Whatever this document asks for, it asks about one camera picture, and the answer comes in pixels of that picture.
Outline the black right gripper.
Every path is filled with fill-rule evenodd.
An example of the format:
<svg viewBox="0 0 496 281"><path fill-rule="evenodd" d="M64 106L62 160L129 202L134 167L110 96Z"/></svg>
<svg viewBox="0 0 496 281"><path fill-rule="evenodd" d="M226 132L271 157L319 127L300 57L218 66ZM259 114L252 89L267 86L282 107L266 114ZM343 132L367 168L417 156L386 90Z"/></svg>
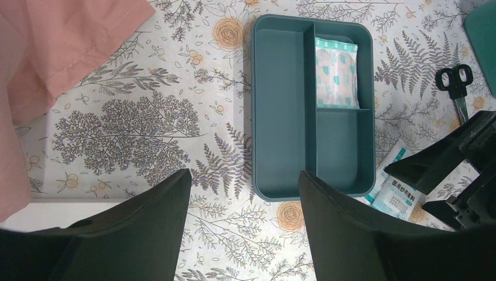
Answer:
<svg viewBox="0 0 496 281"><path fill-rule="evenodd" d="M462 161L479 173L458 196L422 209L455 230L495 223L495 112L479 111L443 139L384 168L428 195Z"/></svg>

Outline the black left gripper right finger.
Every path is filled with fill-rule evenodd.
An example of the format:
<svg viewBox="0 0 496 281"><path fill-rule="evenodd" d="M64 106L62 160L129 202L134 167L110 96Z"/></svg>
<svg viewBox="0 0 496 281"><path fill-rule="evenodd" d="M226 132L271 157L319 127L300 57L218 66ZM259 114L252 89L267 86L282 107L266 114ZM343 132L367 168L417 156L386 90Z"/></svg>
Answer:
<svg viewBox="0 0 496 281"><path fill-rule="evenodd" d="M302 171L318 280L494 280L495 225L445 231L384 214Z"/></svg>

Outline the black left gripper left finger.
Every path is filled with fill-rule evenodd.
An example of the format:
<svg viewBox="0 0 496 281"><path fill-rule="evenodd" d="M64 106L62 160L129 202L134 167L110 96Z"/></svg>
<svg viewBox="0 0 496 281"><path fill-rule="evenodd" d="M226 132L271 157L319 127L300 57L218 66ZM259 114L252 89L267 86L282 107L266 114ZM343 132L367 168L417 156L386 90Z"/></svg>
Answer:
<svg viewBox="0 0 496 281"><path fill-rule="evenodd" d="M192 177L153 188L67 228L1 231L2 280L173 280Z"/></svg>

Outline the teal medical gauze packet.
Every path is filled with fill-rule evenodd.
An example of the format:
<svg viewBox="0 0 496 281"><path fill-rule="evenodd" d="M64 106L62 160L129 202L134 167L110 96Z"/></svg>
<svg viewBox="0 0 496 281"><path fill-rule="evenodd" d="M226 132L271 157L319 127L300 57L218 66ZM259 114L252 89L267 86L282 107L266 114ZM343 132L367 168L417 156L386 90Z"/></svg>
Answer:
<svg viewBox="0 0 496 281"><path fill-rule="evenodd" d="M425 199L426 195L420 191L388 176L371 206L384 214L408 221L415 206L424 203Z"/></svg>

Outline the black handled scissors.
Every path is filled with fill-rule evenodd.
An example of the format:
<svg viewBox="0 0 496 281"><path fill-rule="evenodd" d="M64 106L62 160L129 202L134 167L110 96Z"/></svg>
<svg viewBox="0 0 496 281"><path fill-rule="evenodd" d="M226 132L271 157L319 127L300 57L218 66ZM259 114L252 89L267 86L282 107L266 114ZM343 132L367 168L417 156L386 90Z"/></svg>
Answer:
<svg viewBox="0 0 496 281"><path fill-rule="evenodd" d="M460 124L465 124L469 120L466 87L473 82L471 67L466 64L459 64L453 68L443 68L436 73L435 82L438 89L449 93L459 116Z"/></svg>

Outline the teal band-aid pack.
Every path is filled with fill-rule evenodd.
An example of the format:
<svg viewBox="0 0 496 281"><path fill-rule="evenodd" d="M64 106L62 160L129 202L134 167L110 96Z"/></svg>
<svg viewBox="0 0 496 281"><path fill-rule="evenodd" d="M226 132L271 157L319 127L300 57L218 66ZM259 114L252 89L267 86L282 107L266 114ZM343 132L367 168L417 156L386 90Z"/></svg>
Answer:
<svg viewBox="0 0 496 281"><path fill-rule="evenodd" d="M315 39L316 106L358 109L358 45Z"/></svg>

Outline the dark teal divided tray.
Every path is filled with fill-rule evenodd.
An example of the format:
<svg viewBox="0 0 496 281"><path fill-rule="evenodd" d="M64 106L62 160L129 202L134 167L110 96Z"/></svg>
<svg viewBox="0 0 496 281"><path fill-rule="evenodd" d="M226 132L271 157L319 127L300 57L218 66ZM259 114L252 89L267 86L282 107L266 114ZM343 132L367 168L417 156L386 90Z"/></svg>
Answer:
<svg viewBox="0 0 496 281"><path fill-rule="evenodd" d="M354 43L357 109L318 108L315 39ZM352 197L376 182L373 41L358 23L266 14L252 27L252 183L266 201L299 198L306 170Z"/></svg>

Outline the teal medicine kit box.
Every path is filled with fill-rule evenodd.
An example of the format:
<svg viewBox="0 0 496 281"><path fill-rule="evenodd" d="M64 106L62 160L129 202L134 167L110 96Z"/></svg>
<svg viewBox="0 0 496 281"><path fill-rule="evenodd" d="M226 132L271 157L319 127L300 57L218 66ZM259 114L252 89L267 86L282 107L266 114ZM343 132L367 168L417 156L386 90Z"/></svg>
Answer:
<svg viewBox="0 0 496 281"><path fill-rule="evenodd" d="M464 28L491 94L495 97L495 1L473 9L464 20Z"/></svg>

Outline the white rack foot front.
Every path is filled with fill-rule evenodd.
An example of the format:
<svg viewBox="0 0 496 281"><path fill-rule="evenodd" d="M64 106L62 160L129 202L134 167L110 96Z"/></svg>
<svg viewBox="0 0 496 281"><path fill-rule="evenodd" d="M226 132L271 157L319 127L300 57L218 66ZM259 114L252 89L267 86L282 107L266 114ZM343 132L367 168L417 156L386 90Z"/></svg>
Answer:
<svg viewBox="0 0 496 281"><path fill-rule="evenodd" d="M71 224L106 211L124 199L36 198L1 223L2 229L20 232L67 228Z"/></svg>

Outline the pink hanging cloth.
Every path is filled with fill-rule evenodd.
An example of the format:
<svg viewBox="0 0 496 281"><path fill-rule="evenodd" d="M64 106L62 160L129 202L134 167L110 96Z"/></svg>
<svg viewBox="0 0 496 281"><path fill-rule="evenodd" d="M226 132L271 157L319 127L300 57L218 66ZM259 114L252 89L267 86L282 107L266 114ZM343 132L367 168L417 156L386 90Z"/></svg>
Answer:
<svg viewBox="0 0 496 281"><path fill-rule="evenodd" d="M31 198L15 126L46 113L154 12L147 1L1 2L1 220Z"/></svg>

